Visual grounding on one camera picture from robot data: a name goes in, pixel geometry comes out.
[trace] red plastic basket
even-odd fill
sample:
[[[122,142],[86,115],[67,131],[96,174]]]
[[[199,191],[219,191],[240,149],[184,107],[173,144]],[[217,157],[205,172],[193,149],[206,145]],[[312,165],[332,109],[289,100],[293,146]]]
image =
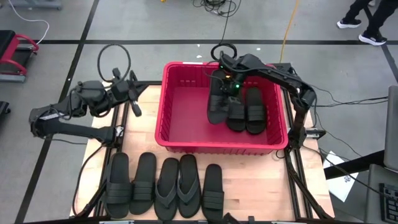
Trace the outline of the red plastic basket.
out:
[[[249,77],[244,88],[257,86],[267,108],[267,129],[252,135],[236,133],[225,123],[210,124],[207,100],[217,64],[171,62],[164,68],[155,139],[172,152],[263,155],[287,145],[287,128],[280,86]]]

